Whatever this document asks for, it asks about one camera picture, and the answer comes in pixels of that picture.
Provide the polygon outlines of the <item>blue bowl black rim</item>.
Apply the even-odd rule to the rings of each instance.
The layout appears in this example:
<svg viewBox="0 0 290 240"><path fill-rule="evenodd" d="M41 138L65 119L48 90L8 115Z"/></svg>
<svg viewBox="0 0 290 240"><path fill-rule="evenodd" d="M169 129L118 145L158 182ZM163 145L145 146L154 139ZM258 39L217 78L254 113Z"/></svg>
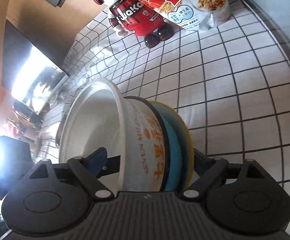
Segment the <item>blue bowl black rim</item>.
<svg viewBox="0 0 290 240"><path fill-rule="evenodd" d="M192 139L184 121L174 109L157 101L147 101L138 96L125 99L136 106L147 107L156 116L165 139L167 162L161 191L180 192L184 190L193 173Z"/></svg>

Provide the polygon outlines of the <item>white bowl yellow rim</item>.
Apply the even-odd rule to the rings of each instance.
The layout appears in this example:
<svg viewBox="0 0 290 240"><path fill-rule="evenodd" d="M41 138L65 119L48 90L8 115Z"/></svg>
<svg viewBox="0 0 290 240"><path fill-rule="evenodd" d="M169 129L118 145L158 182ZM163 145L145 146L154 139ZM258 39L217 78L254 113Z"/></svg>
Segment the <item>white bowl yellow rim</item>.
<svg viewBox="0 0 290 240"><path fill-rule="evenodd" d="M194 171L194 148L190 132L174 109L157 101L151 104L163 119L168 135L169 171L165 191L184 191L189 187Z"/></svg>

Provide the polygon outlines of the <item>white bowl orange lettering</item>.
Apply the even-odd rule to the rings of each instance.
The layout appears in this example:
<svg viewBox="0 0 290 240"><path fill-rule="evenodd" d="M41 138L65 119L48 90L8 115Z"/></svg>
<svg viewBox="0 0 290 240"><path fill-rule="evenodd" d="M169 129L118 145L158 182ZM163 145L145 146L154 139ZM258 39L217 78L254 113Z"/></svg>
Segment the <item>white bowl orange lettering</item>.
<svg viewBox="0 0 290 240"><path fill-rule="evenodd" d="M59 161L87 157L103 147L119 157L117 188L164 191L168 137L163 118L143 98L123 97L107 79L89 82L74 99L60 137Z"/></svg>

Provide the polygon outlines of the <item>white grid tablecloth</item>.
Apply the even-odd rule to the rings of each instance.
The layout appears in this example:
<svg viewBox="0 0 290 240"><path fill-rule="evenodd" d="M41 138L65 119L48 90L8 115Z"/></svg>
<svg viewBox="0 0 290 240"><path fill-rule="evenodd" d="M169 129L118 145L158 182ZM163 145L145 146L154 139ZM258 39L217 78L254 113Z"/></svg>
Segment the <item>white grid tablecloth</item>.
<svg viewBox="0 0 290 240"><path fill-rule="evenodd" d="M174 28L149 49L118 38L102 11L77 33L64 66L69 77L52 98L37 159L58 162L56 132L77 94L104 77L126 96L175 109L195 148L232 163L257 160L290 195L290 61L272 31L243 0L206 32Z"/></svg>

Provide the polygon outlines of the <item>silver appliance at left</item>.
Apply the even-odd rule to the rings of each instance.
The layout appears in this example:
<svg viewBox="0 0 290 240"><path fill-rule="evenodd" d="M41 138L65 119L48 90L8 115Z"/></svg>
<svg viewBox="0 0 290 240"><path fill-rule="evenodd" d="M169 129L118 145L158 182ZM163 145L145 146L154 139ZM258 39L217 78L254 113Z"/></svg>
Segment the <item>silver appliance at left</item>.
<svg viewBox="0 0 290 240"><path fill-rule="evenodd" d="M5 22L2 86L14 99L39 114L66 75L9 20Z"/></svg>

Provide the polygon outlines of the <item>red white robot toy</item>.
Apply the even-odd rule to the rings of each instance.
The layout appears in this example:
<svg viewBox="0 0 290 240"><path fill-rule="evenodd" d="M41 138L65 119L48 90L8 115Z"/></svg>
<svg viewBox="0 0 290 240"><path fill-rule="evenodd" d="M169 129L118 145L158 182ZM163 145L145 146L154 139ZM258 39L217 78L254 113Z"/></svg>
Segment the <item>red white robot toy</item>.
<svg viewBox="0 0 290 240"><path fill-rule="evenodd" d="M108 7L109 23L118 37L133 33L144 38L147 48L154 48L174 35L173 27L159 13L146 6L146 0L93 1Z"/></svg>

